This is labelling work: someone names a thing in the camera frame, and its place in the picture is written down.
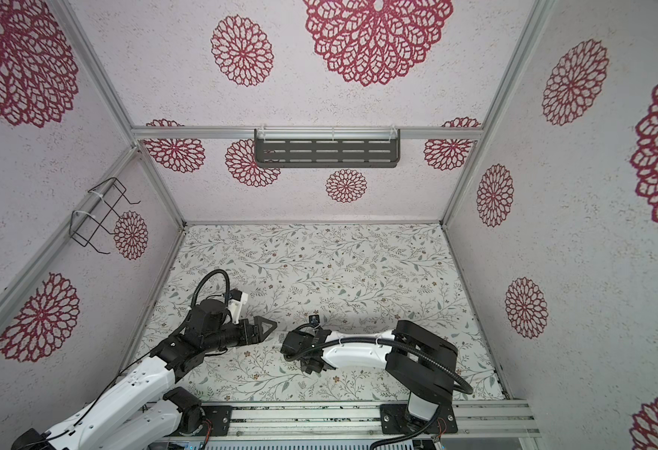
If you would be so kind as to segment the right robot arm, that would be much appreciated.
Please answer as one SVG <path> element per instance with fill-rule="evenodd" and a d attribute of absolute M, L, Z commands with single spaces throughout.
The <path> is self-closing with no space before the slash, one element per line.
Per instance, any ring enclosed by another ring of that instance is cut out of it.
<path fill-rule="evenodd" d="M 473 394 L 457 370 L 458 348 L 407 320 L 385 332 L 364 335 L 309 322 L 285 337 L 280 352 L 286 361 L 297 361 L 306 374 L 354 367 L 385 371 L 410 392 L 406 414 L 411 419 L 427 421 L 450 408 L 456 393 Z"/>

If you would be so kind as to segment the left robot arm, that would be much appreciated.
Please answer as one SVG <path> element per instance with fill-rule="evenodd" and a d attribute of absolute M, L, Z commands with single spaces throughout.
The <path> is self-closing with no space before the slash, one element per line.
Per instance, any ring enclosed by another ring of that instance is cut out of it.
<path fill-rule="evenodd" d="M 203 403 L 179 386 L 207 356 L 264 342 L 278 327 L 256 316 L 241 319 L 231 305 L 206 299 L 146 356 L 129 365 L 96 400 L 44 432 L 29 429 L 15 449 L 143 448 L 175 432 L 210 429 Z"/>

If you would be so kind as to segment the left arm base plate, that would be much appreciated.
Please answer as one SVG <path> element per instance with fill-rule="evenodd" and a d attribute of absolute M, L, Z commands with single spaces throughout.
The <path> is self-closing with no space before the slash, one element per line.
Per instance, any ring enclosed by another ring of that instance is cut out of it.
<path fill-rule="evenodd" d="M 229 434 L 232 415 L 231 406 L 203 405 L 199 435 L 210 438 L 226 437 Z"/>

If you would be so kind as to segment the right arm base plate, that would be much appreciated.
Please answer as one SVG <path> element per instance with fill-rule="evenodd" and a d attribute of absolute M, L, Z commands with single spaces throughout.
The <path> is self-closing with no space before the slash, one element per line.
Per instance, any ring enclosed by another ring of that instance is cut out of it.
<path fill-rule="evenodd" d="M 409 413 L 407 403 L 383 403 L 380 405 L 380 421 L 384 435 L 403 435 L 417 431 L 426 419 Z M 451 406 L 439 407 L 439 416 L 426 430 L 428 434 L 456 434 L 458 423 Z"/>

